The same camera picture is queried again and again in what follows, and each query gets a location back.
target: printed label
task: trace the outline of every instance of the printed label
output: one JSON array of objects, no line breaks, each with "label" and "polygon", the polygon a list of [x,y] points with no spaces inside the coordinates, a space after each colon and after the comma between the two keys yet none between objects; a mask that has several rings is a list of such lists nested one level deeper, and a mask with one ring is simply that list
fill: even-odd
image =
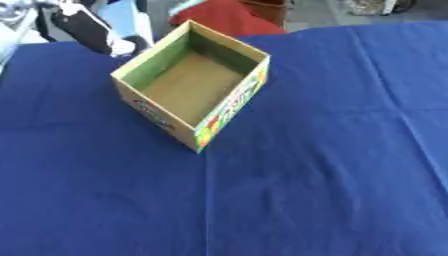
[{"label": "printed label", "polygon": [[152,108],[143,100],[133,100],[135,104],[139,106],[141,112],[145,114],[151,121],[162,128],[168,128],[171,130],[175,130],[174,126],[167,121],[165,121],[159,114],[157,114],[157,110]]},{"label": "printed label", "polygon": [[210,140],[232,119],[233,116],[246,104],[266,81],[267,67],[251,77],[242,86],[239,86],[218,111],[196,131],[198,149],[205,147]]}]

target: blue fabric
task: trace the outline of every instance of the blue fabric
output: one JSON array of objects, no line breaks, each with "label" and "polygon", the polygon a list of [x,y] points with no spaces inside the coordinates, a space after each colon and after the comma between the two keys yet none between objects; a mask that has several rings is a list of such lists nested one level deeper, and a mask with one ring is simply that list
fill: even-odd
[{"label": "blue fabric", "polygon": [[196,155],[125,60],[23,46],[0,87],[0,255],[448,255],[448,23],[246,38],[269,83]]}]

